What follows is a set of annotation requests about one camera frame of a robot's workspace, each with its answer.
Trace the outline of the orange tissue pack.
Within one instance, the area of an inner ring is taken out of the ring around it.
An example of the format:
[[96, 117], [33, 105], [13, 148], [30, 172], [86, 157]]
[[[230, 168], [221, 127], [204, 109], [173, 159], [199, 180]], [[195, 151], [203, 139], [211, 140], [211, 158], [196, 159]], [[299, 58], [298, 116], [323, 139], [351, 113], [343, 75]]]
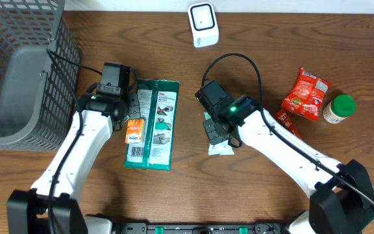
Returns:
[[143, 118], [130, 119], [127, 122], [125, 142], [127, 144], [138, 144], [144, 141], [145, 120]]

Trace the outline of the teal tissue pack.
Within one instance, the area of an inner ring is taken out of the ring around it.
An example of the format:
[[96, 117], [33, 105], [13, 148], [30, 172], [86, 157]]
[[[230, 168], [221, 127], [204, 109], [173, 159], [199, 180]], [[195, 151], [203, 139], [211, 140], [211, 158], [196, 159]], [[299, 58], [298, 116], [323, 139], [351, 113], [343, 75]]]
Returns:
[[[204, 121], [205, 130], [208, 131], [214, 125], [213, 125], [210, 115], [207, 112], [204, 113], [204, 116], [205, 116], [205, 121]], [[215, 144], [215, 145], [209, 143], [208, 154], [219, 155], [219, 156], [234, 155], [234, 151], [233, 151], [233, 148], [230, 145], [228, 145], [228, 141], [226, 140], [224, 142], [220, 142], [219, 144]]]

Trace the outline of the green glove package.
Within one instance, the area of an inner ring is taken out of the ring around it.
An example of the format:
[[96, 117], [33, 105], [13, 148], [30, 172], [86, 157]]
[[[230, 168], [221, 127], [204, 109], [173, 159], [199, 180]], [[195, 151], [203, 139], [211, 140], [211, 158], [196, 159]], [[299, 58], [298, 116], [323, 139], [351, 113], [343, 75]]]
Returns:
[[138, 81], [138, 100], [144, 119], [142, 143], [127, 148], [125, 167], [140, 170], [171, 170], [174, 121], [180, 82], [158, 79]]

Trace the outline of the red stick sachet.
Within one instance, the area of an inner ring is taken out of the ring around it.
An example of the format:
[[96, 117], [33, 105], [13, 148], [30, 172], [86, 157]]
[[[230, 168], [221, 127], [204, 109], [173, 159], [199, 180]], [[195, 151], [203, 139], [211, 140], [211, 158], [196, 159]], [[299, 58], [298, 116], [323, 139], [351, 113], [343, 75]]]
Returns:
[[278, 113], [276, 113], [276, 119], [285, 127], [287, 130], [289, 130], [291, 133], [293, 133], [296, 137], [302, 139], [301, 135], [297, 131], [295, 125], [291, 121], [290, 117], [286, 113], [284, 109], [281, 109]]

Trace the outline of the orange snack bag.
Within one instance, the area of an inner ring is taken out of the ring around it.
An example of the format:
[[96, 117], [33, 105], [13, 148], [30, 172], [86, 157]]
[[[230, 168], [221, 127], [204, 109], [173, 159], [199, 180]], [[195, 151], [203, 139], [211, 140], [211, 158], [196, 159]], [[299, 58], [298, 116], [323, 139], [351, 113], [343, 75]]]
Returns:
[[291, 93], [284, 99], [281, 108], [316, 122], [331, 83], [300, 68]]

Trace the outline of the green lid spice jar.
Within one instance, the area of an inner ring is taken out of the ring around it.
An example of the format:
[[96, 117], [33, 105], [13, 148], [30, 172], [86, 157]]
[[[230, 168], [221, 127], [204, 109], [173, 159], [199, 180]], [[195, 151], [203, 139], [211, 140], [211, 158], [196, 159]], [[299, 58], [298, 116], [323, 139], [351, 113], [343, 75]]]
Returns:
[[348, 95], [336, 96], [323, 109], [323, 117], [330, 124], [338, 124], [354, 114], [356, 101]]

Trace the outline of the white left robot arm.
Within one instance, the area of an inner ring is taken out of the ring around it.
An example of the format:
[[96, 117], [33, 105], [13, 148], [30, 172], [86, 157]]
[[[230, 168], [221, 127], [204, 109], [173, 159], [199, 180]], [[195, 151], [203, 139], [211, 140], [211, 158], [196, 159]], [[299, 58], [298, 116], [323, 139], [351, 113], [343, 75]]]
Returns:
[[51, 164], [28, 191], [14, 190], [6, 209], [10, 233], [116, 233], [113, 221], [84, 216], [82, 189], [93, 163], [115, 129], [140, 117], [137, 94], [87, 93]]

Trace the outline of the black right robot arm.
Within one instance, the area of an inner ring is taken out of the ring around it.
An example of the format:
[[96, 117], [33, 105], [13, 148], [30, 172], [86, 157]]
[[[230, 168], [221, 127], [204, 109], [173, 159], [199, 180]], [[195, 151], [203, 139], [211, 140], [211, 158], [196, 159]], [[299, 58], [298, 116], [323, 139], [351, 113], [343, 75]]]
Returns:
[[210, 115], [203, 125], [211, 144], [236, 138], [275, 163], [307, 195], [309, 210], [287, 224], [286, 233], [361, 233], [374, 220], [374, 189], [358, 161], [342, 164], [311, 148], [248, 96], [196, 98]]

